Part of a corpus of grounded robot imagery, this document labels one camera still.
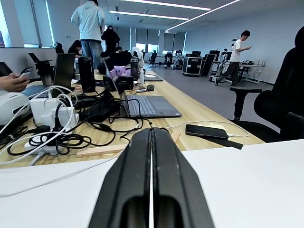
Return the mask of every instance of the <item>laptop keyboard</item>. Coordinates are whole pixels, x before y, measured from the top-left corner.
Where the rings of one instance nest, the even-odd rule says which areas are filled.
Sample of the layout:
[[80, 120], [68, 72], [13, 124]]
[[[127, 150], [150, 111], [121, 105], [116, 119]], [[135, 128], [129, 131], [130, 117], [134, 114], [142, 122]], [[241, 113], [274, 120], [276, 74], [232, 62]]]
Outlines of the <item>laptop keyboard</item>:
[[[155, 109], [153, 108], [151, 102], [147, 98], [147, 96], [128, 95], [127, 97], [128, 97], [128, 100], [136, 99], [139, 101], [140, 107], [141, 107], [141, 114], [145, 114], [145, 115], [157, 114]], [[139, 115], [138, 102], [133, 100], [133, 101], [129, 101], [128, 103], [129, 103], [129, 106], [133, 108], [135, 114]]]

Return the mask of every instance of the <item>smartphone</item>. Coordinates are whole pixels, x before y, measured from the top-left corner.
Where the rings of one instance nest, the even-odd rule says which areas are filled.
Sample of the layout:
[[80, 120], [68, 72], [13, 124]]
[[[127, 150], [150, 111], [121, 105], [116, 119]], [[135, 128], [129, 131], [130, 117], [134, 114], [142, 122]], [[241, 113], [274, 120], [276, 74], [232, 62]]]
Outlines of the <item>smartphone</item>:
[[136, 90], [137, 93], [144, 93], [147, 92], [147, 89], [138, 89]]
[[226, 131], [223, 129], [213, 128], [213, 127], [202, 127], [187, 124], [186, 125], [186, 134], [198, 137], [209, 137], [209, 138], [216, 138], [216, 139], [228, 139], [228, 135]]
[[24, 76], [29, 76], [30, 73], [32, 72], [33, 68], [32, 67], [27, 67], [24, 70], [21, 71], [21, 74], [19, 77], [24, 77]]

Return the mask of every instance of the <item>computer mouse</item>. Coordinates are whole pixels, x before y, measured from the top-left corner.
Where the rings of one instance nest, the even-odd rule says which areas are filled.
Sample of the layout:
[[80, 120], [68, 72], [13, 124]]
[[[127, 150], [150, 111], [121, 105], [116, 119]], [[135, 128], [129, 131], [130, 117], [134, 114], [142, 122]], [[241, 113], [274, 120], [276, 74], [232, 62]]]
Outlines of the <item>computer mouse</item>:
[[148, 91], [154, 91], [154, 85], [148, 85], [147, 90]]

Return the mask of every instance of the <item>white jacket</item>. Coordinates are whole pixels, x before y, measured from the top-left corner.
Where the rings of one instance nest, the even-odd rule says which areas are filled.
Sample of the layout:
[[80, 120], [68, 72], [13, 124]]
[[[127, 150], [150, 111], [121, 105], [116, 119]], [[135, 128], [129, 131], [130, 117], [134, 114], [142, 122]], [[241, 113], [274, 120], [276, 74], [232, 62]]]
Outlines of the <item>white jacket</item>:
[[101, 41], [101, 29], [105, 22], [103, 10], [93, 1], [79, 6], [72, 15], [71, 22], [79, 27], [80, 39]]

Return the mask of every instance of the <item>man in white t-shirt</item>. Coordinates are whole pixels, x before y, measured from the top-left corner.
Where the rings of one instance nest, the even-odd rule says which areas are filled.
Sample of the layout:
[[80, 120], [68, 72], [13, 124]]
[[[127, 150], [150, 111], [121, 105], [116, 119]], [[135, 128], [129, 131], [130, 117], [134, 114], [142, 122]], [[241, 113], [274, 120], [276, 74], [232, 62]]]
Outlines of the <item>man in white t-shirt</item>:
[[220, 78], [215, 80], [215, 85], [219, 85], [220, 82], [224, 82], [225, 78], [231, 75], [232, 84], [231, 86], [238, 86], [238, 66], [241, 59], [241, 52], [250, 50], [251, 47], [242, 48], [242, 42], [247, 40], [250, 36], [250, 32], [248, 30], [244, 31], [241, 35], [241, 38], [236, 41], [232, 48], [232, 54], [230, 58], [230, 65], [225, 73], [221, 75]]

